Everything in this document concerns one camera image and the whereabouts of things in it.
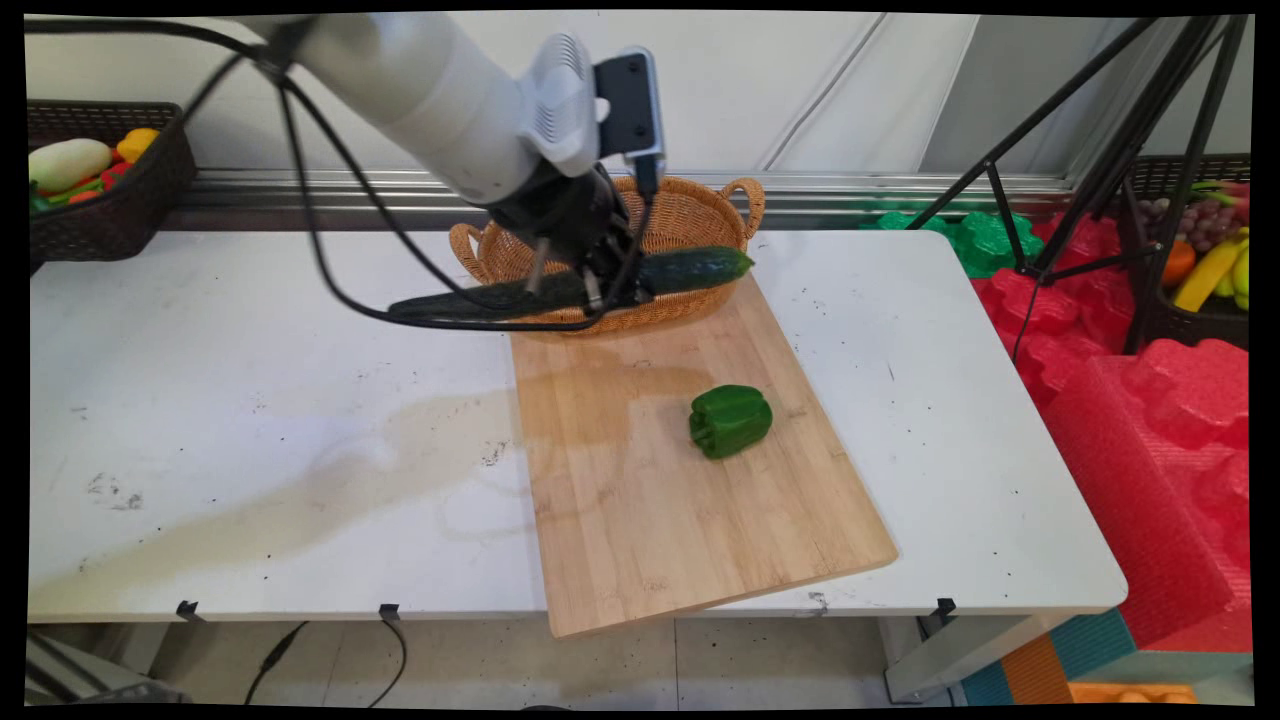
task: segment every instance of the wicker basket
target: wicker basket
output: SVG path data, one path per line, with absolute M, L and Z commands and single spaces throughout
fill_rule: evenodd
M 635 179 L 630 177 L 614 181 L 622 200 L 631 214 L 631 231 L 636 232 L 644 204 L 635 190 Z M 746 223 L 728 197 L 733 191 L 746 192 L 749 214 Z M 684 178 L 663 178 L 658 196 L 654 199 L 653 215 L 644 238 L 644 251 L 650 254 L 680 250 L 682 247 L 724 246 L 746 252 L 746 243 L 760 227 L 764 215 L 764 188 L 751 178 L 739 178 L 714 190 Z M 471 250 L 475 240 L 479 250 Z M 518 281 L 529 277 L 534 265 L 534 251 L 513 234 L 489 223 L 481 233 L 472 225 L 458 224 L 449 231 L 449 245 L 462 266 L 483 284 Z M 568 268 L 561 263 L 547 263 L 547 273 L 558 273 Z M 649 323 L 660 323 L 685 315 L 717 307 L 733 291 L 732 284 L 663 295 L 639 307 L 628 307 L 611 313 L 599 323 L 585 331 L 566 334 L 591 334 L 621 331 Z M 531 318 L 527 322 L 576 323 L 584 319 L 577 309 L 557 310 Z
M 1134 163 L 1120 191 L 1116 218 L 1120 245 L 1125 254 L 1135 252 L 1149 243 L 1142 223 L 1138 222 L 1138 201 L 1172 195 L 1181 165 L 1181 155 L 1152 155 L 1138 158 Z M 1206 155 L 1201 159 L 1196 179 L 1249 182 L 1249 155 Z M 1143 292 L 1148 263 L 1149 260 L 1143 260 L 1129 265 L 1129 284 L 1134 296 Z M 1144 341 L 1166 337 L 1183 345 L 1197 345 L 1206 338 L 1217 338 L 1243 350 L 1249 348 L 1249 314 L 1236 307 L 1234 301 L 1210 296 L 1199 313 L 1188 313 L 1174 306 L 1158 284 L 1153 292 L 1155 302 L 1151 305 L 1151 314 L 1142 333 Z
M 100 197 L 31 217 L 31 259 L 123 260 L 151 241 L 196 178 L 196 161 L 172 102 L 27 101 L 27 151 L 88 137 L 110 146 L 134 128 L 160 128 L 137 164 Z

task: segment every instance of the floor tile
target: floor tile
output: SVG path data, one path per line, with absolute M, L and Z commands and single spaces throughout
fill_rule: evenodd
M 1253 664 L 1192 685 L 1201 705 L 1253 705 Z
M 326 706 L 365 706 L 399 667 L 381 623 L 347 623 Z M 408 667 L 379 707 L 675 710 L 672 621 L 557 641 L 545 618 L 402 623 Z
M 152 675 L 196 702 L 239 705 L 262 660 L 297 625 L 174 623 L 152 665 Z M 259 684 L 253 705 L 321 705 L 343 630 L 343 623 L 310 623 L 302 628 L 289 651 Z
M 676 659 L 681 710 L 888 706 L 874 619 L 677 620 Z

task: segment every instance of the cucumber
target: cucumber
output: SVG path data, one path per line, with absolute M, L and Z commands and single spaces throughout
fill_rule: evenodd
M 690 247 L 640 258 L 637 282 L 654 295 L 707 290 L 731 283 L 754 263 L 732 247 Z M 486 284 L 468 291 L 481 302 L 509 305 L 489 310 L 452 292 L 402 300 L 389 313 L 438 320 L 511 320 L 564 307 L 585 307 L 586 286 L 571 272 L 543 278 L 538 295 L 525 292 L 525 281 Z

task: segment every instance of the dark basket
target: dark basket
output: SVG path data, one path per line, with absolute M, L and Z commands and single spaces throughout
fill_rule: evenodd
M 1149 241 L 1138 222 L 1138 201 L 1169 197 L 1181 173 L 1181 155 L 1152 155 L 1138 158 L 1129 177 L 1121 183 L 1117 227 L 1120 246 L 1128 255 Z M 1206 155 L 1196 173 L 1196 179 L 1249 182 L 1249 155 Z M 1169 211 L 1180 213 L 1181 209 Z M 1129 284 L 1134 297 L 1142 296 L 1151 260 L 1129 264 Z M 1196 345 L 1204 338 L 1217 338 L 1243 350 L 1249 348 L 1249 314 L 1228 299 L 1210 296 L 1199 313 L 1188 313 L 1170 302 L 1165 290 L 1156 284 L 1155 302 L 1147 316 L 1142 337 L 1146 341 L 1167 337 L 1184 345 Z
M 27 101 L 27 152 L 88 137 L 114 147 L 131 129 L 156 128 L 137 164 L 100 197 L 31 215 L 31 259 L 123 260 L 147 246 L 196 178 L 196 160 L 172 102 Z

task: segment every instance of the orange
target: orange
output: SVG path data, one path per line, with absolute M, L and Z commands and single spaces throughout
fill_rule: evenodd
M 1160 279 L 1160 284 L 1166 288 L 1181 284 L 1194 266 L 1196 249 L 1189 242 L 1175 241 L 1172 250 L 1169 251 L 1169 261 L 1165 263 L 1165 275 Z

